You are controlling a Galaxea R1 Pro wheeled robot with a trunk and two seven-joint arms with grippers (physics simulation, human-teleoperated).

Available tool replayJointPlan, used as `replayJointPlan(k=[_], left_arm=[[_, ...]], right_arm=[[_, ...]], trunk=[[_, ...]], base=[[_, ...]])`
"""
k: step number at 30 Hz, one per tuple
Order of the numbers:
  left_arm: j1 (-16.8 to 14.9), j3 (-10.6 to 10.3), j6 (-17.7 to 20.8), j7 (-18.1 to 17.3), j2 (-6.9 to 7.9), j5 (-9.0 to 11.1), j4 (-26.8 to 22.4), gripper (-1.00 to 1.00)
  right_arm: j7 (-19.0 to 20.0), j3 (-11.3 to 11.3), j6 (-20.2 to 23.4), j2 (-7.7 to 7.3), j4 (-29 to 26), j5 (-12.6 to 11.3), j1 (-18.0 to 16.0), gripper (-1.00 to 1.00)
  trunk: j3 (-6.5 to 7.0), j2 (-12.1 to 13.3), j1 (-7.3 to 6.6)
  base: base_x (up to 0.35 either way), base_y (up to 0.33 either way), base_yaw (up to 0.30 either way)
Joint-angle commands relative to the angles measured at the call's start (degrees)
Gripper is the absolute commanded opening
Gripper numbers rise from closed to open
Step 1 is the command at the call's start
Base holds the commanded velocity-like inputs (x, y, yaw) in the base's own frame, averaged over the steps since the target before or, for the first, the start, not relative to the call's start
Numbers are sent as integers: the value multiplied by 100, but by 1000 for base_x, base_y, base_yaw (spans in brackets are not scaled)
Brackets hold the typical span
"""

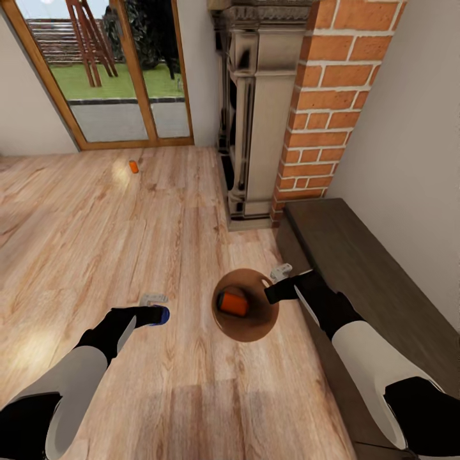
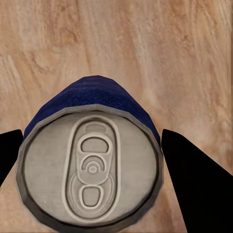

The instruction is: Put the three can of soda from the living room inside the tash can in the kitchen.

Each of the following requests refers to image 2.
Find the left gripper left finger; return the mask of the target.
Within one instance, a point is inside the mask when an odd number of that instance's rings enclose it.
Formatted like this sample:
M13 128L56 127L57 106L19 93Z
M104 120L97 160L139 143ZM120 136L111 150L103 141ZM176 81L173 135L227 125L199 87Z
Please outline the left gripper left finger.
M0 134L0 187L17 161L23 135L20 129Z

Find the can of soda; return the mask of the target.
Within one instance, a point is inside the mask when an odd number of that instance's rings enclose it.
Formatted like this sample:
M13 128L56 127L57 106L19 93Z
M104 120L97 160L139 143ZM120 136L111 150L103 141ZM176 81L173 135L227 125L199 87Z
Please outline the can of soda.
M56 233L120 233L157 202L161 138L149 113L115 80L83 77L26 127L14 180L21 204Z

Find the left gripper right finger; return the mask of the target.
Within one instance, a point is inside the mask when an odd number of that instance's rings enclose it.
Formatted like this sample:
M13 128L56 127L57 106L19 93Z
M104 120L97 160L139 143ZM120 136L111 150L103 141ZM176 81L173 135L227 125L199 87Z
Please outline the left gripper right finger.
M179 133L161 147L187 232L233 233L233 176Z

